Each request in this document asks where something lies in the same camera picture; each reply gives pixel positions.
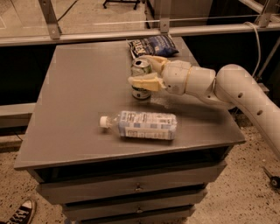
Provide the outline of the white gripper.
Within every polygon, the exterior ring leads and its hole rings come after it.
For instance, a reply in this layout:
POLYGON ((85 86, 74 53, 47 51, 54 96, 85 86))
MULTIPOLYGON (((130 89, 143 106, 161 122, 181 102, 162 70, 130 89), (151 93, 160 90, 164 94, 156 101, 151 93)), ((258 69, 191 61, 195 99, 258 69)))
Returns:
POLYGON ((170 94, 183 95, 186 88, 186 78, 191 68, 191 63, 174 60, 169 61, 165 57, 144 55, 152 67, 152 70, 157 73, 148 73, 138 76, 130 76, 128 82, 135 88, 142 88, 152 92, 158 92, 162 89, 170 94))

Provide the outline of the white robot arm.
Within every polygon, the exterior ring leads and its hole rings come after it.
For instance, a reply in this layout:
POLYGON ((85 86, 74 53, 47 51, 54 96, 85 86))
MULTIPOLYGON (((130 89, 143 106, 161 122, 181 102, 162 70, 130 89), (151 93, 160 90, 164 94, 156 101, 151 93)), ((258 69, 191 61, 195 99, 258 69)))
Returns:
POLYGON ((153 92, 192 95, 208 105, 237 107, 255 125, 280 158, 280 108, 263 92, 243 67, 229 64, 219 71, 194 66, 188 61, 144 55, 136 59, 151 66, 147 73, 135 70, 128 82, 153 92))

